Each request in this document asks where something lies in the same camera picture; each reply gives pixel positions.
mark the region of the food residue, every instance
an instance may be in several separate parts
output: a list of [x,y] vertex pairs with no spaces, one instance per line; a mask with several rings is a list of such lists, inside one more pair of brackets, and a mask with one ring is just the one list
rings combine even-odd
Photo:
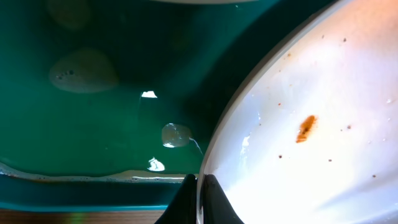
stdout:
[[304,142],[308,139],[308,135],[311,133],[311,130],[316,120],[317,119],[314,115],[306,118],[306,120],[300,126],[300,131],[297,135],[296,143]]

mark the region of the orange stain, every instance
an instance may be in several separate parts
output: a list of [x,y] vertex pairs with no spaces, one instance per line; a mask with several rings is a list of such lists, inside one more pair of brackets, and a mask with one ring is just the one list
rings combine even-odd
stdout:
[[308,139],[316,121],[317,118],[314,115],[306,118],[300,126],[300,132],[297,135],[296,143],[304,142]]

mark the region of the white plate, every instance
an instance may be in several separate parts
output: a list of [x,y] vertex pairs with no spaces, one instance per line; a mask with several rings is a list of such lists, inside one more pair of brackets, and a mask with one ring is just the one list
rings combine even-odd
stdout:
[[396,0],[339,1],[266,56],[215,131],[198,186],[214,174],[246,224],[397,223],[397,12]]

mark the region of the teal container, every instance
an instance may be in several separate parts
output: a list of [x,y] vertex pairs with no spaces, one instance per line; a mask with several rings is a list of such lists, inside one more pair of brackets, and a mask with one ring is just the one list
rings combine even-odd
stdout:
[[0,2],[2,208],[164,209],[178,181],[85,177],[197,174],[246,75],[332,1],[77,2]]

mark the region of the wooden table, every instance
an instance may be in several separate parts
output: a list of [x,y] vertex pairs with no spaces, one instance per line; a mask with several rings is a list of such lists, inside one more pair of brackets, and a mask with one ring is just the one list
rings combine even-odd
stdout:
[[31,213],[0,210],[0,224],[153,224],[162,214],[163,211]]

